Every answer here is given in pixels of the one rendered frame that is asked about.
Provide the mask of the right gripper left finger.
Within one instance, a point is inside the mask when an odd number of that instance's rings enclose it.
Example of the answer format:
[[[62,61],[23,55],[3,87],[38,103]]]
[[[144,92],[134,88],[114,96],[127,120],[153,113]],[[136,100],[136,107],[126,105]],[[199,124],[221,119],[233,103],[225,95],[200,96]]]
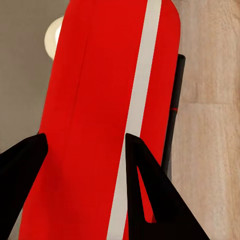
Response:
[[[0,154],[0,240],[8,240],[47,153],[41,133]]]

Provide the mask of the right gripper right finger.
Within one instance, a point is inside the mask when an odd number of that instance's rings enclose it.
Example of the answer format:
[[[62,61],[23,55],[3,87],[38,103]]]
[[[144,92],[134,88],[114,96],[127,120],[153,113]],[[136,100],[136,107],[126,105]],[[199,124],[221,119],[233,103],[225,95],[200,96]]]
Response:
[[[210,240],[144,141],[125,135],[129,240]],[[139,168],[156,223],[145,220]]]

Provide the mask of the radio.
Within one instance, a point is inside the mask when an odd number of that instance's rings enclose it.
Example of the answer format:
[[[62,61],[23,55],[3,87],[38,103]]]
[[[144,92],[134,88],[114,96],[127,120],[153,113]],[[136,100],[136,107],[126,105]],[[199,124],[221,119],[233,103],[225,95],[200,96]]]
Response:
[[[126,133],[168,173],[186,57],[172,0],[70,0],[18,240],[129,240]],[[156,223],[139,171],[145,220]]]

